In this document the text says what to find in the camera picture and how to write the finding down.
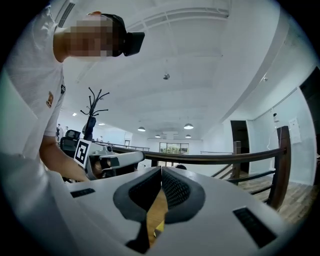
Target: wall sign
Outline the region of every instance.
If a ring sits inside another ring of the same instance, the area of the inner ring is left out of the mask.
[[[78,141],[78,145],[76,146],[74,161],[76,161],[83,168],[86,167],[89,148],[91,146],[91,141],[80,138]]]
[[[290,130],[290,137],[292,144],[300,143],[301,136],[300,136],[300,128],[298,124],[298,119],[295,117],[289,120],[289,130]]]

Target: yellow object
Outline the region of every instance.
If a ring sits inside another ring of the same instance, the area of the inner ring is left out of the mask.
[[[163,220],[155,229],[160,232],[163,232],[165,229],[165,221]]]

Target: doorway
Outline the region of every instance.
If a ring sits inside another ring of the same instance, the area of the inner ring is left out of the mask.
[[[128,146],[130,146],[130,140],[125,140],[125,141],[124,141],[124,145],[126,146],[126,148],[127,148]]]
[[[248,128],[246,121],[231,121],[232,137],[234,142],[241,142],[241,154],[250,152]],[[249,162],[240,164],[241,171],[249,173]]]

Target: person in background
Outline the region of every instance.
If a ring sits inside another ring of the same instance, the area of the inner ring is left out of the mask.
[[[60,123],[58,123],[58,126],[56,127],[56,132],[55,132],[55,138],[57,142],[59,142],[59,137],[60,137]]]
[[[38,159],[39,163],[41,159],[49,170],[65,178],[89,180],[56,141],[61,136],[57,120],[66,92],[63,63],[69,57],[94,57],[98,61],[118,56],[124,50],[126,33],[121,17],[100,11],[89,13],[76,26],[58,27],[50,6],[27,25],[4,67],[17,92],[37,116],[24,145],[24,157]]]
[[[64,136],[65,136],[65,131],[64,131],[64,129],[62,129],[62,126],[60,125],[59,139],[61,140],[61,138]]]
[[[187,169],[187,167],[185,167],[183,164],[177,164],[176,166],[174,166],[174,168],[178,168],[178,169],[182,169],[182,170]]]

